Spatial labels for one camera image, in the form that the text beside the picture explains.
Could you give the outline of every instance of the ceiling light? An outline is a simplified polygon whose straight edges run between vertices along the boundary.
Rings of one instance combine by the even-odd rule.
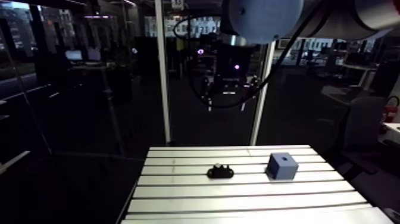
[[[124,0],[124,2],[129,3],[129,4],[133,5],[133,6],[136,6],[136,4],[131,2],[130,0]]]

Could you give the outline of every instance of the black object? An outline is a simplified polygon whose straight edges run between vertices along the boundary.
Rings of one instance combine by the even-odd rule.
[[[226,167],[219,164],[214,165],[211,169],[207,171],[207,176],[211,179],[228,179],[232,178],[234,174],[234,171],[229,168],[229,165],[227,165]]]
[[[334,158],[339,158],[352,164],[343,174],[347,181],[362,172],[369,175],[377,173],[377,167],[367,158],[376,156],[375,148],[385,104],[386,100],[382,97],[354,99],[339,125],[336,144],[324,154],[328,162],[335,163]]]

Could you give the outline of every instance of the black plastic part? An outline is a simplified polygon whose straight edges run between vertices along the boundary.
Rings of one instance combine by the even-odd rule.
[[[207,171],[207,176],[210,179],[229,179],[232,178],[234,174],[234,171],[229,168],[229,165],[226,167],[222,165],[220,167],[214,165]]]

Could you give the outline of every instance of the black cable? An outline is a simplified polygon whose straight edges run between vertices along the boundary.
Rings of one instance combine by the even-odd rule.
[[[204,101],[204,99],[201,97],[201,95],[197,92],[197,90],[195,89],[195,85],[192,79],[192,76],[189,73],[189,83],[190,83],[190,87],[192,88],[194,94],[196,95],[196,97],[206,106],[208,107],[212,107],[212,108],[231,108],[231,107],[236,107],[238,105],[243,104],[244,102],[247,102],[247,100],[252,99],[254,96],[256,96],[257,93],[260,92],[260,90],[263,89],[263,87],[265,87],[266,84],[268,84],[268,82],[270,81],[272,75],[276,74],[276,70],[277,68],[281,65],[281,63],[283,62],[283,60],[285,59],[286,54],[288,54],[290,48],[293,46],[293,44],[295,43],[295,41],[297,40],[297,38],[299,37],[299,35],[303,32],[303,30],[305,29],[305,27],[308,25],[308,23],[311,21],[311,19],[313,19],[313,17],[316,15],[316,13],[321,9],[321,7],[327,2],[327,0],[322,0],[321,2],[318,3],[318,5],[310,12],[310,14],[307,16],[307,18],[303,21],[303,23],[299,26],[299,28],[296,30],[296,32],[293,34],[292,38],[290,39],[289,43],[287,44],[285,50],[283,50],[282,54],[280,55],[278,61],[276,62],[275,66],[271,69],[270,74],[267,76],[267,78],[260,84],[260,86],[258,86],[256,88],[256,90],[254,90],[254,92],[250,95],[248,95],[247,97],[242,98],[240,101],[234,103],[234,104],[230,104],[230,105],[211,105],[208,103],[208,101]],[[196,16],[196,17],[192,17],[192,18],[198,18],[198,17],[204,17],[204,16],[210,16],[210,15],[200,15],[200,16]],[[179,21],[173,29],[174,34],[175,32],[175,28],[182,23],[185,20],[181,20]]]

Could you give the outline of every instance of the office chair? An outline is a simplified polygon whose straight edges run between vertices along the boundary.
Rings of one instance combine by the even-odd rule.
[[[343,174],[347,181],[360,173],[369,175],[377,172],[376,166],[366,160],[379,156],[374,151],[378,144],[380,122],[386,100],[381,97],[361,97],[354,99],[339,125],[339,134],[334,146],[323,156],[337,164],[347,161],[352,167]]]

